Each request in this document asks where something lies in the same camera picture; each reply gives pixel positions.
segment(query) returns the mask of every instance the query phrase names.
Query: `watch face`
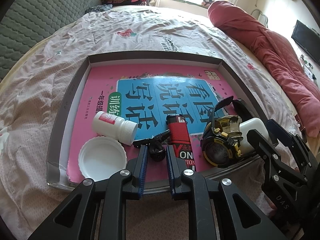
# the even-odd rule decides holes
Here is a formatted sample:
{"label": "watch face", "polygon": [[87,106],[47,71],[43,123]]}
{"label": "watch face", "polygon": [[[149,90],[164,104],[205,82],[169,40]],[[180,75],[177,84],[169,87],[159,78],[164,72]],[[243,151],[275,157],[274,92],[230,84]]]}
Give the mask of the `watch face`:
{"label": "watch face", "polygon": [[218,165],[223,165],[229,160],[228,149],[220,143],[210,142],[204,151],[209,160]]}

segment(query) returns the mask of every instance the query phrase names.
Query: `red quilt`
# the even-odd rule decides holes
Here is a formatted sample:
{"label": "red quilt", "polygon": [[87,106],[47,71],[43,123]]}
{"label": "red quilt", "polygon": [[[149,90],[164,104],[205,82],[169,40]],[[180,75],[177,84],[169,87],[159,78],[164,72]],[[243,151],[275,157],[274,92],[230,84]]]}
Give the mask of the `red quilt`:
{"label": "red quilt", "polygon": [[208,8],[212,24],[244,44],[269,70],[292,101],[306,127],[307,135],[320,131],[320,91],[306,76],[289,41],[227,1]]}

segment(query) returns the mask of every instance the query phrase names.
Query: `gray quilted mattress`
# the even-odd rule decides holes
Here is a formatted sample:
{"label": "gray quilted mattress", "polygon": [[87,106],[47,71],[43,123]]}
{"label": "gray quilted mattress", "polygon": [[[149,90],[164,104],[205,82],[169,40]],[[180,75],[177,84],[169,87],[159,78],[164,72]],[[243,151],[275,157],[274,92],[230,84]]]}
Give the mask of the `gray quilted mattress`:
{"label": "gray quilted mattress", "polygon": [[0,22],[0,81],[36,43],[100,0],[15,0]]}

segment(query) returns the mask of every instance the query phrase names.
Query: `white plastic lid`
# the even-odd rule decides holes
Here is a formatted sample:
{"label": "white plastic lid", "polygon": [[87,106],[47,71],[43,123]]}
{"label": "white plastic lid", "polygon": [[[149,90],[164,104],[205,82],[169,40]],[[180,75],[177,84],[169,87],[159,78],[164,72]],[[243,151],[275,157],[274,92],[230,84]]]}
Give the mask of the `white plastic lid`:
{"label": "white plastic lid", "polygon": [[87,141],[80,150],[78,164],[82,175],[94,181],[109,179],[127,165],[124,148],[116,140],[99,136]]}
{"label": "white plastic lid", "polygon": [[126,144],[132,145],[134,138],[136,136],[138,129],[138,124],[132,121],[125,121],[124,127],[122,128],[121,135],[119,141]]}

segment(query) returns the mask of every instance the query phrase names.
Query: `cardboard tray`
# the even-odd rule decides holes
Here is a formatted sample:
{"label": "cardboard tray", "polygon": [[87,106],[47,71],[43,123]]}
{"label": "cardboard tray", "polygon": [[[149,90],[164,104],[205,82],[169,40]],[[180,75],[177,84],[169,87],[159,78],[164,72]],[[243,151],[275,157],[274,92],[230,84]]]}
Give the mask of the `cardboard tray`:
{"label": "cardboard tray", "polygon": [[[74,187],[77,186],[75,183],[68,181],[66,169],[73,125],[80,98],[91,68],[123,64],[171,64],[216,69],[223,75],[237,97],[243,99],[257,117],[264,123],[268,120],[257,100],[243,81],[222,59],[170,51],[125,51],[90,55],[84,60],[74,75],[63,97],[53,125],[47,154],[47,183],[49,186],[66,191],[72,191]],[[270,142],[276,146],[278,144],[277,139],[271,133],[269,136]],[[213,167],[202,171],[201,174],[208,179],[221,179],[230,172],[247,166],[258,159],[259,156],[256,155],[228,168],[220,169]],[[159,194],[168,191],[169,181],[167,179],[145,183],[145,195]]]}

